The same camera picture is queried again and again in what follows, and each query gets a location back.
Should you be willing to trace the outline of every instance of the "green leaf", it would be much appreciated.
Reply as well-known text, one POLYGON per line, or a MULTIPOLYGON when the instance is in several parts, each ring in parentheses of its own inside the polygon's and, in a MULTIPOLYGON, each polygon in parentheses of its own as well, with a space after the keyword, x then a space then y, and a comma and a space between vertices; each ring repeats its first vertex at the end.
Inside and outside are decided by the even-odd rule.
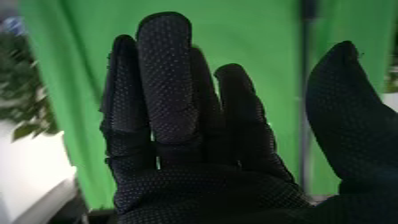
POLYGON ((15 130, 13 141, 31 135, 40 128, 42 126, 38 124, 24 124, 15 130))

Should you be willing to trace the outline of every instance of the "green backdrop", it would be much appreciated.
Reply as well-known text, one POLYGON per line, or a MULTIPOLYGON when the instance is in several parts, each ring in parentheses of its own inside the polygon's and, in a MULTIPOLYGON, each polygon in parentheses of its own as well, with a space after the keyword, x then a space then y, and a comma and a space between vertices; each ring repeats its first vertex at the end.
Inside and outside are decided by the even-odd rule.
MULTIPOLYGON (((312 63, 331 46, 353 40, 376 88, 383 90, 393 46, 397 0, 321 0, 312 32, 312 63)), ((280 153, 299 173, 299 0, 22 0, 31 43, 70 158, 90 207, 113 207, 116 190, 104 163, 98 112, 114 37, 136 34, 148 14, 182 12, 212 69, 237 62, 251 74, 278 135, 280 153)), ((333 194, 338 178, 313 144, 312 193, 333 194)))

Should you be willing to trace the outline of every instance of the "white wall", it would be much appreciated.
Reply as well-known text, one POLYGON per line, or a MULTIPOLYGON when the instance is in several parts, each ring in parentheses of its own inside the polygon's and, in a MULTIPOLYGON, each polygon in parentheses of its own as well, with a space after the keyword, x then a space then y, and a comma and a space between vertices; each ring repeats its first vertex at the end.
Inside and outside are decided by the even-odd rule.
POLYGON ((58 184, 74 176, 63 134, 11 143, 13 126, 0 122, 0 200, 15 221, 58 184))
POLYGON ((398 112, 398 93, 392 93, 385 95, 385 103, 398 112))

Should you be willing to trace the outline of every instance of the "textured glove fabric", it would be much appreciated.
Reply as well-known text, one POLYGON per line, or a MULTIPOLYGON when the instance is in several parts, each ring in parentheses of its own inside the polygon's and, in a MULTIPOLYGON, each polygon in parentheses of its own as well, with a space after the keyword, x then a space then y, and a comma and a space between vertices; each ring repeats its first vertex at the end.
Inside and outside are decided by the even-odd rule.
POLYGON ((200 223, 310 207, 276 154, 251 79, 241 66, 221 68, 221 105, 191 33, 187 18, 161 13, 141 23, 138 42, 127 35, 114 42, 102 130, 120 223, 200 223), (239 104, 232 92, 244 96, 239 104))
POLYGON ((397 188, 398 114, 379 99, 349 41, 317 65, 306 104, 317 140, 344 179, 342 191, 397 188))
POLYGON ((335 46, 308 84, 310 123, 344 180, 340 195, 313 207, 246 70, 217 69, 219 100, 191 41, 191 22, 173 12, 143 20, 138 41, 114 41, 102 131, 120 223, 397 223, 398 115, 353 43, 335 46))
POLYGON ((308 83, 308 119, 340 195, 310 209, 312 223, 397 223, 398 114, 383 104, 347 41, 324 56, 308 83))

